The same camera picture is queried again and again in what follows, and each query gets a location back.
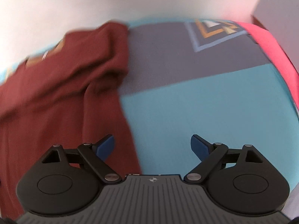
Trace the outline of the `dark red knit sweater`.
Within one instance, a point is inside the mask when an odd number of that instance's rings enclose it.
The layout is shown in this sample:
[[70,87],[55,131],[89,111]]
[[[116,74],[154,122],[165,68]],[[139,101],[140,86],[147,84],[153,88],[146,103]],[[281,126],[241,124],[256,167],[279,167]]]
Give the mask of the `dark red knit sweater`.
[[113,135],[108,165],[141,173],[118,88],[128,73],[128,28],[108,22],[67,33],[57,50],[23,61],[1,85],[1,215],[18,218],[20,178],[52,146]]

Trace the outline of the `teal grey patterned bedsheet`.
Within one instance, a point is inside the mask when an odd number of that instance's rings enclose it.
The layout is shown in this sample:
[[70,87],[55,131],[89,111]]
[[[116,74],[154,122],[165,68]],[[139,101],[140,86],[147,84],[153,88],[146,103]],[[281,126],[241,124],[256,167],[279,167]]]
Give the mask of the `teal grey patterned bedsheet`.
[[298,183],[298,114],[282,76],[253,37],[206,33],[198,22],[128,28],[128,73],[118,88],[141,173],[185,175],[197,164],[190,138],[252,144]]

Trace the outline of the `pink pillow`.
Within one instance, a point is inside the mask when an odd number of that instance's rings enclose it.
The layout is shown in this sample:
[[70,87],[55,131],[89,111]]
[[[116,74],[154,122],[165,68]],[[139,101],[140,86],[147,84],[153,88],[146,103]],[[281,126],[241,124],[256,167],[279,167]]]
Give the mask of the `pink pillow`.
[[298,114],[298,72],[284,50],[268,30],[245,22],[237,22],[237,24],[253,37],[280,73],[290,92],[293,105]]

